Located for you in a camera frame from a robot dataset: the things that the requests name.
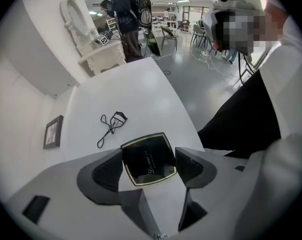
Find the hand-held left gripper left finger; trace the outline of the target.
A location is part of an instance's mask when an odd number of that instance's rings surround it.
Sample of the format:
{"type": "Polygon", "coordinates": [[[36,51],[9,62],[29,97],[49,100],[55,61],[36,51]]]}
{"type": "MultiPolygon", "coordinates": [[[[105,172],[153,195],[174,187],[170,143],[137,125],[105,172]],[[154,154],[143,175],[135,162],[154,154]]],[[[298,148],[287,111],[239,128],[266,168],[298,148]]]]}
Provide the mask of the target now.
{"type": "Polygon", "coordinates": [[[124,214],[148,236],[160,234],[144,191],[119,190],[123,172],[122,150],[106,151],[106,155],[87,164],[77,175],[77,186],[89,200],[100,205],[119,205],[124,214]]]}

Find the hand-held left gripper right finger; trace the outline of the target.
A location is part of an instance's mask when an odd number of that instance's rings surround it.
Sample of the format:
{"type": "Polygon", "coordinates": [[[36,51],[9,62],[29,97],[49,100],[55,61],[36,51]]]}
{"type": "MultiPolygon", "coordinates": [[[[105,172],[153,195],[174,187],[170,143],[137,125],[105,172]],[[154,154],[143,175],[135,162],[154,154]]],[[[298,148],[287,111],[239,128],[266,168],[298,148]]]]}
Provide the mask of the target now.
{"type": "Polygon", "coordinates": [[[217,168],[211,162],[191,154],[183,148],[175,149],[177,172],[186,187],[184,206],[178,230],[182,231],[207,215],[207,211],[191,196],[191,189],[201,189],[211,183],[217,168]]]}

